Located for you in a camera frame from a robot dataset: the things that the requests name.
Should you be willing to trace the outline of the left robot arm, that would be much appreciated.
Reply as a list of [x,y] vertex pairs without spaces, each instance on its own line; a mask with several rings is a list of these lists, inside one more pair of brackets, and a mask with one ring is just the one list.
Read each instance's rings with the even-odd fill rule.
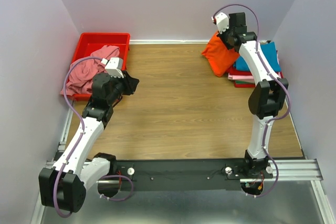
[[133,95],[139,79],[127,71],[113,77],[107,73],[94,76],[92,95],[80,115],[80,125],[70,144],[51,168],[38,176],[41,203],[53,207],[62,218],[78,212],[87,191],[101,178],[115,178],[118,183],[131,181],[117,169],[114,155],[98,153],[85,165],[90,150],[109,123],[113,109],[125,95]]

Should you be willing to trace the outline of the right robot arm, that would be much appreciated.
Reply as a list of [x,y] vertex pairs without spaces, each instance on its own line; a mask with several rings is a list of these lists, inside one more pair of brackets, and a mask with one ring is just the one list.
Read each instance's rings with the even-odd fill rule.
[[254,116],[251,140],[241,165],[242,173],[249,178],[266,170],[269,161],[268,144],[272,125],[280,119],[287,95],[288,81],[273,70],[261,50],[254,32],[248,32],[245,13],[226,15],[219,12],[213,17],[218,37],[227,49],[237,52],[247,63],[255,82],[248,99]]

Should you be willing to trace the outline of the orange t-shirt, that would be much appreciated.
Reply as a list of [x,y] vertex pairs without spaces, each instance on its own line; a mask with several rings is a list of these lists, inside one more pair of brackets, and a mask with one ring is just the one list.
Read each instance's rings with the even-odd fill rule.
[[207,59],[214,75],[221,77],[239,58],[239,53],[234,49],[227,49],[217,35],[218,31],[213,34],[207,43],[202,51],[202,56]]

